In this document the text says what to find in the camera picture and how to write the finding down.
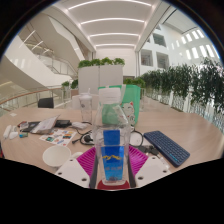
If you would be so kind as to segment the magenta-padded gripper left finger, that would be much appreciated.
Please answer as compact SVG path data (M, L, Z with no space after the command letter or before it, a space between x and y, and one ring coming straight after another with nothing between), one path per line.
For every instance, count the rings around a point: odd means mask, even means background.
M96 149L92 147L84 153L75 153L56 171L56 175L78 186L94 189L97 171Z

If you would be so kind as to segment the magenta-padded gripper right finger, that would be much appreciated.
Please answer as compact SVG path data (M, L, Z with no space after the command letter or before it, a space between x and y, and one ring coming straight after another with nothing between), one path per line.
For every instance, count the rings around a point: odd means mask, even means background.
M169 175L170 170L157 156L147 156L130 146L128 173L130 187L139 188Z

